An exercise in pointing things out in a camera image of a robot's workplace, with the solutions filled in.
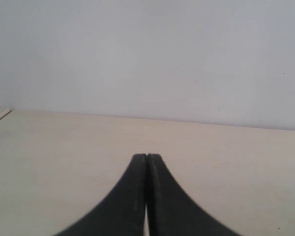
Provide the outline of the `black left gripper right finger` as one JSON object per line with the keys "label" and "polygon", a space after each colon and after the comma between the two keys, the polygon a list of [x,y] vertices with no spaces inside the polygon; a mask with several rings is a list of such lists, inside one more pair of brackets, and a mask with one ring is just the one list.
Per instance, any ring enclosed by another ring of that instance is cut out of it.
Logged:
{"label": "black left gripper right finger", "polygon": [[146,204],[151,236],[237,236],[180,187],[161,155],[147,155]]}

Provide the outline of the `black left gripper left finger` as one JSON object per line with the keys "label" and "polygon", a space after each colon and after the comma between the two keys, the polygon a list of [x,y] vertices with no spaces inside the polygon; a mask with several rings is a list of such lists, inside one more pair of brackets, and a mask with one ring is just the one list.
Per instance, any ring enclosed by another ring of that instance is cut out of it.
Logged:
{"label": "black left gripper left finger", "polygon": [[135,154],[122,177],[89,213],[59,236],[142,236],[147,155]]}

